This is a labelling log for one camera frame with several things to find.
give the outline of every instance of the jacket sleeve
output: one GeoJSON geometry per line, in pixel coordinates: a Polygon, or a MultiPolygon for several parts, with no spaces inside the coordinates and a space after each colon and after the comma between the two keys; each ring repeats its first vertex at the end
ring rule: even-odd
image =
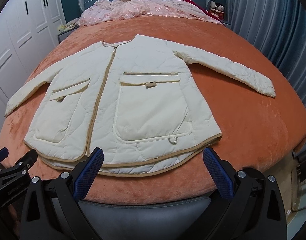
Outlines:
{"type": "Polygon", "coordinates": [[[8,116],[15,108],[30,98],[43,84],[51,83],[64,66],[63,60],[58,61],[25,83],[7,102],[5,116],[8,116]]]}
{"type": "Polygon", "coordinates": [[[240,63],[232,62],[228,58],[198,49],[192,46],[167,41],[167,46],[174,54],[183,59],[186,64],[199,63],[216,72],[238,80],[257,92],[274,98],[276,96],[272,81],[263,74],[256,72],[240,63]]]}

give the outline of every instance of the black clamp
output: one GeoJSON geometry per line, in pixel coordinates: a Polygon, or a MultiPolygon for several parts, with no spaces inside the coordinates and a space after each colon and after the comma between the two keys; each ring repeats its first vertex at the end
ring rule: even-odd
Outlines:
{"type": "Polygon", "coordinates": [[[80,210],[77,202],[86,197],[104,161],[103,151],[95,148],[71,172],[56,179],[34,177],[29,185],[21,217],[21,240],[69,240],[61,231],[51,198],[57,198],[76,240],[101,240],[80,210]]]}
{"type": "MultiPolygon", "coordinates": [[[[0,162],[8,156],[8,150],[0,150],[0,162]]],[[[30,150],[11,168],[0,171],[0,209],[8,206],[26,193],[31,177],[28,170],[37,160],[35,150],[30,150]]]]}
{"type": "MultiPolygon", "coordinates": [[[[0,162],[8,157],[8,150],[0,150],[0,162]]],[[[0,239],[16,240],[17,237],[2,219],[1,214],[5,213],[8,205],[24,196],[31,178],[28,170],[37,160],[35,150],[30,150],[11,168],[0,171],[0,239]]]]}
{"type": "Polygon", "coordinates": [[[275,177],[245,168],[236,171],[211,148],[203,160],[217,189],[203,214],[179,239],[287,239],[284,205],[275,177]]]}

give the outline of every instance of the white quilted jacket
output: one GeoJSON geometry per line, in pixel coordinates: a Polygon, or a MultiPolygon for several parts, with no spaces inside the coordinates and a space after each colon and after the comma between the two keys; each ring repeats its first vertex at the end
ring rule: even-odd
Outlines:
{"type": "Polygon", "coordinates": [[[148,176],[177,167],[221,137],[187,67],[200,63],[275,97],[266,76],[191,46],[136,35],[95,43],[20,88],[5,115],[42,84],[50,86],[24,142],[55,168],[72,169],[95,147],[101,173],[148,176]]]}

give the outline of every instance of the red fabric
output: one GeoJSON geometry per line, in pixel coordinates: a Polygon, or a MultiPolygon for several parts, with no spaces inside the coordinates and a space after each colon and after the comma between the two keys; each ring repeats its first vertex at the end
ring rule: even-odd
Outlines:
{"type": "Polygon", "coordinates": [[[189,2],[191,3],[192,5],[195,5],[197,8],[199,8],[200,10],[202,10],[206,15],[218,20],[218,17],[214,16],[213,14],[209,13],[208,10],[205,10],[203,9],[201,6],[199,6],[197,3],[195,3],[194,1],[192,0],[182,0],[182,1],[185,1],[185,2],[189,2]]]}

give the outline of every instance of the jacket pocket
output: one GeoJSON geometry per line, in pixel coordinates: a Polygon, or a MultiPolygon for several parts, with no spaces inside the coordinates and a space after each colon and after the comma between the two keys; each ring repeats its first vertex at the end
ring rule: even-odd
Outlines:
{"type": "Polygon", "coordinates": [[[176,138],[192,132],[178,74],[124,73],[114,117],[115,134],[125,142],[176,138]]]}
{"type": "Polygon", "coordinates": [[[80,97],[89,82],[90,79],[52,92],[37,119],[37,139],[58,143],[64,138],[80,97]]]}

